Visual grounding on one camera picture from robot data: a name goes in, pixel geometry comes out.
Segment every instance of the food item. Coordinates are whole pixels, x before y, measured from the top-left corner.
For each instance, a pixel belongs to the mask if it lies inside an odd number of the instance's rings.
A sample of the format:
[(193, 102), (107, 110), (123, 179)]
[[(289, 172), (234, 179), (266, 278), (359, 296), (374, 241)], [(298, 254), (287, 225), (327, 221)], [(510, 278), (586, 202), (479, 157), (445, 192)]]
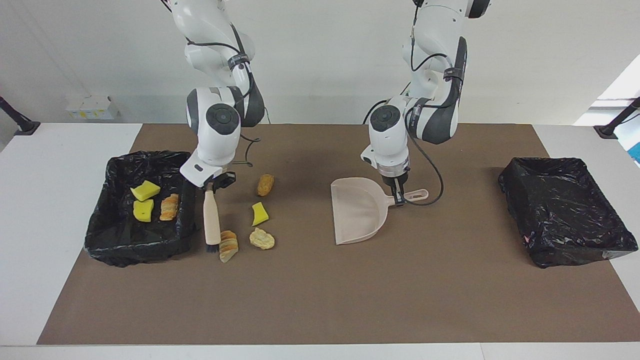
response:
[(154, 209), (152, 199), (133, 202), (133, 216), (140, 222), (151, 222), (151, 211)]
[(262, 250), (269, 250), (276, 245), (276, 240), (273, 235), (257, 227), (251, 235), (249, 235), (249, 240), (251, 241), (251, 245), (259, 247)]
[(220, 260), (226, 264), (238, 252), (238, 240), (236, 234), (228, 230), (220, 233), (220, 238)]
[(253, 225), (252, 226), (260, 225), (263, 222), (269, 220), (269, 214), (267, 214), (267, 211), (264, 209), (264, 205), (262, 205), (261, 202), (253, 205), (252, 208), (253, 208)]
[(276, 178), (273, 175), (264, 174), (263, 176), (260, 176), (260, 181), (258, 182), (258, 196), (269, 195), (275, 181)]
[(142, 185), (137, 188), (131, 188), (131, 192), (139, 201), (147, 200), (151, 197), (156, 196), (160, 193), (160, 186), (152, 183), (151, 181), (145, 180)]
[(178, 215), (178, 200), (180, 195), (173, 193), (171, 196), (162, 200), (160, 204), (160, 221), (171, 221)]

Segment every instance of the wooden brush handle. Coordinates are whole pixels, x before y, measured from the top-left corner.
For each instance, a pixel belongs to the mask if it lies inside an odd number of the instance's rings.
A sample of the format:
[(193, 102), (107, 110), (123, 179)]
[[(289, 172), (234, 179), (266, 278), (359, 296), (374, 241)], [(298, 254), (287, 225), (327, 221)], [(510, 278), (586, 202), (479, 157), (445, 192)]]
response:
[(202, 206), (204, 217), (204, 238), (207, 245), (220, 244), (220, 218), (218, 216), (218, 205), (213, 195), (213, 190), (208, 188), (204, 191), (204, 205)]

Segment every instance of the blue object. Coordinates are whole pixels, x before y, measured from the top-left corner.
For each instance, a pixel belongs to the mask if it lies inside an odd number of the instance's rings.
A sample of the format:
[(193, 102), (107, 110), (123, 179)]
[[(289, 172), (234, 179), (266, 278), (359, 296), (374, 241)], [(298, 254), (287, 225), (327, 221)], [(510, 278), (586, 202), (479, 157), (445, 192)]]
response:
[(640, 163), (640, 143), (637, 143), (636, 146), (629, 150), (629, 155)]

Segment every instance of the black trash bag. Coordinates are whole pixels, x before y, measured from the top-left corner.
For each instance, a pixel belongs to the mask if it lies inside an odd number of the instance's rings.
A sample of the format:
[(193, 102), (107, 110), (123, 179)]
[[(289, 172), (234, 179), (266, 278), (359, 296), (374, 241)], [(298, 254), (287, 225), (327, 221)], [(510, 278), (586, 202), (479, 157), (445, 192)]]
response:
[[(195, 186), (180, 174), (188, 152), (145, 152), (112, 158), (98, 204), (89, 220), (84, 249), (93, 259), (125, 267), (166, 260), (189, 251), (189, 236), (195, 230)], [(151, 223), (133, 216), (136, 198), (130, 188), (144, 180), (160, 186), (154, 196)], [(172, 193), (180, 195), (176, 219), (160, 221), (162, 200)]]
[(499, 177), (531, 259), (585, 265), (638, 250), (634, 236), (575, 158), (514, 158)]

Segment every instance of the white table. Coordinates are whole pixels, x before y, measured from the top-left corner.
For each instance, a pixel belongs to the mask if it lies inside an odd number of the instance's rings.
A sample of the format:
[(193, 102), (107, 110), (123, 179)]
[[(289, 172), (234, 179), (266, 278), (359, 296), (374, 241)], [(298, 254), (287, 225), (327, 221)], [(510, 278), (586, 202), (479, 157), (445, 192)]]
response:
[[(590, 127), (536, 126), (552, 157), (582, 158), (629, 230), (640, 168)], [(83, 246), (108, 159), (129, 152), (139, 124), (42, 124), (0, 152), (0, 359), (637, 359), (640, 343), (326, 346), (38, 347)], [(640, 304), (640, 254), (612, 261)]]

